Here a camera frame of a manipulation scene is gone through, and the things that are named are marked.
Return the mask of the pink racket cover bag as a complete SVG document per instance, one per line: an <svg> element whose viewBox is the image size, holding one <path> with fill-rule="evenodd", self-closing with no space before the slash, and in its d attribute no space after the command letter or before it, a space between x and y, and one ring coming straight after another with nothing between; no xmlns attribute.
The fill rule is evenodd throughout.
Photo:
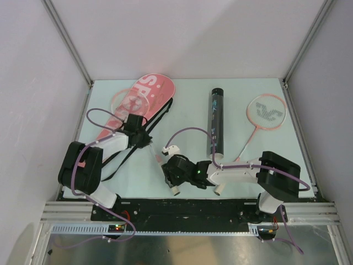
<svg viewBox="0 0 353 265"><path fill-rule="evenodd" d="M169 112L170 107L173 103L173 96L175 94L175 84L174 82L167 76L161 74L147 74L140 79L138 79L130 90L138 90L144 96L147 97L149 101L149 110L143 116L144 122L142 125L145 127L149 136L154 127L161 121L162 117ZM108 135L108 133L112 132L115 129L122 129L123 122L126 121L127 114L126 112L116 113L115 115L111 110L104 110L105 113L110 115L110 118L106 122L105 125L101 126L101 132L97 136L96 140L99 140ZM123 159L127 161L132 154L137 150L136 147L131 147L126 157ZM118 154L116 153L113 157L103 162L103 167L107 165L112 159L114 159Z"/></svg>

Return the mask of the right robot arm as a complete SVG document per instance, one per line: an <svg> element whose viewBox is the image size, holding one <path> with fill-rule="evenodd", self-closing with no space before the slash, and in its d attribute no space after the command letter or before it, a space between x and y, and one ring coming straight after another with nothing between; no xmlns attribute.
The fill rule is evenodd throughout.
<svg viewBox="0 0 353 265"><path fill-rule="evenodd" d="M264 190L255 207L255 215L261 221L268 221L282 203L299 196L300 166L271 151L264 151L261 157L247 162L219 166L210 160L193 163L179 153L165 155L168 160L161 169L175 195L179 193L176 187L185 182L199 189L229 183L257 184Z"/></svg>

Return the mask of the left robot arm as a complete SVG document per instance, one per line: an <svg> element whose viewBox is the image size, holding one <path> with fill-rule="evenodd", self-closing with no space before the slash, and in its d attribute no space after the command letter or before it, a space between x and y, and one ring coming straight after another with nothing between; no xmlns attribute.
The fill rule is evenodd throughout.
<svg viewBox="0 0 353 265"><path fill-rule="evenodd" d="M103 214L110 220L122 215L118 195L101 183L103 162L131 147L143 148L151 142L151 137L142 125L144 117L129 114L122 129L115 129L107 136L89 144L74 141L68 146L58 182L71 189L77 196L91 199L94 204L103 206Z"/></svg>

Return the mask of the black shuttlecock tube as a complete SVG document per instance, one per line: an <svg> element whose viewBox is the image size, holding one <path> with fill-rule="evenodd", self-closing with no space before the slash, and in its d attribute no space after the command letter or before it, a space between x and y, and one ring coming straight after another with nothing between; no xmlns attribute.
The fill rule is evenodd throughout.
<svg viewBox="0 0 353 265"><path fill-rule="evenodd" d="M208 108L208 133L214 144L208 139L208 156L212 158L212 149L215 147L215 159L220 161L224 157L224 90L214 88L211 91Z"/></svg>

